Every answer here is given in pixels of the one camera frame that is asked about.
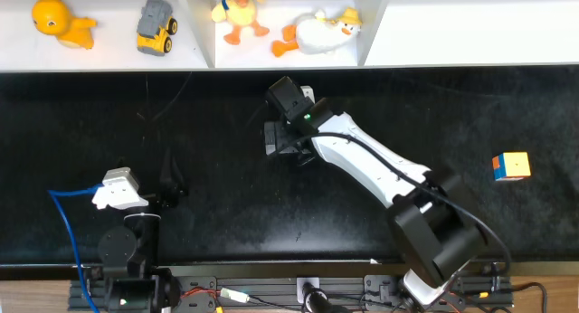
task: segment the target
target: blue cable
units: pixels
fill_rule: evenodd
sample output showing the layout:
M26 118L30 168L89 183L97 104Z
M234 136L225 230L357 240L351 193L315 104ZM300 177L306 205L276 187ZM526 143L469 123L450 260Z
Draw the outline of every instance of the blue cable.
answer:
M87 284L84 281L84 276L82 276L81 256L79 255L79 248L76 245L76 239L74 238L74 232L72 232L72 228L71 228L71 225L69 224L69 220L68 220L68 218L66 218L66 213L64 213L64 210L62 210L61 203L58 201L57 196L77 196L77 195L83 195L83 194L95 194L97 192L97 190L99 189L99 187L101 187L101 186L102 185L95 185L95 186L88 188L86 190L71 191L71 192L59 192L59 191L51 191L51 190L48 191L48 194L51 195L51 198L54 201L54 204L56 204L56 209L58 209L59 213L61 213L62 220L64 221L64 224L66 225L67 231L69 231L69 235L71 236L72 249L74 250L74 260L76 260L76 267L79 271L79 280L81 281L82 293L84 294L84 298L89 302L90 308L92 308L92 311L94 313L99 313L99 309L97 308L96 305L94 305L94 302L92 301L92 298L90 297L89 290L87 289Z

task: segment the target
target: yellow toy truck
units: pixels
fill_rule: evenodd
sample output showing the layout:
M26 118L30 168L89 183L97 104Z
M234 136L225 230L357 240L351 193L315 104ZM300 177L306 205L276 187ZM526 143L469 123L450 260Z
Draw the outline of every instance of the yellow toy truck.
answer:
M165 56L171 52L173 42L169 35L177 32L173 8L165 0L147 0L141 10L137 26L137 49L145 54Z

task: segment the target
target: black tabletop surface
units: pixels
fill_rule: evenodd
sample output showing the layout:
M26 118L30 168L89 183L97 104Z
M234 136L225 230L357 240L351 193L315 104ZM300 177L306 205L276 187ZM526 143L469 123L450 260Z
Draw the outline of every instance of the black tabletop surface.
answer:
M163 212L164 264L192 261L399 261L383 206L317 160L267 158L258 111L283 75L328 97L369 135L430 167L460 172L515 260L577 260L579 71L576 67L0 75L0 264L71 263L48 189L100 182L123 161L155 192L168 147L189 186ZM533 176L493 180L492 157L527 151ZM122 224L90 197L62 199L85 262ZM496 249L488 255L498 254Z

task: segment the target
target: toy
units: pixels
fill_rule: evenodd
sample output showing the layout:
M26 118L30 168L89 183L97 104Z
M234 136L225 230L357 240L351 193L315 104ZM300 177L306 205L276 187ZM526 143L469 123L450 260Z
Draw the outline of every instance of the toy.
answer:
M171 52L173 42L169 35L177 33L177 20L172 16L171 5L165 0L147 0L141 14L137 25L137 49L155 56Z
M62 0L38 0L33 7L33 22L39 32L56 36L64 46L89 50L94 45L90 28L96 27L97 21L73 16Z
M270 33L270 29L262 27L257 22L257 6L253 0L222 0L211 12L211 18L216 23L227 19L233 25L233 32L224 36L224 40L231 45L239 45L243 27L251 26L258 37Z
M296 24L283 28L283 40L287 43L275 41L271 51L277 57L297 49L305 54L333 52L354 40L361 27L356 9L347 8L336 20L326 19L324 11L319 10L316 14L302 15Z
M517 181L531 176L526 152L503 153L492 158L495 181Z

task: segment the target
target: toy cube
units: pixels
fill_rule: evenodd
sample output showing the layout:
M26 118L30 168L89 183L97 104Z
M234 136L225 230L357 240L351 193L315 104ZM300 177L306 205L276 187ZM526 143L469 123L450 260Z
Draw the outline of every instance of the toy cube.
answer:
M517 181L531 176L526 152L503 153L492 158L495 181Z

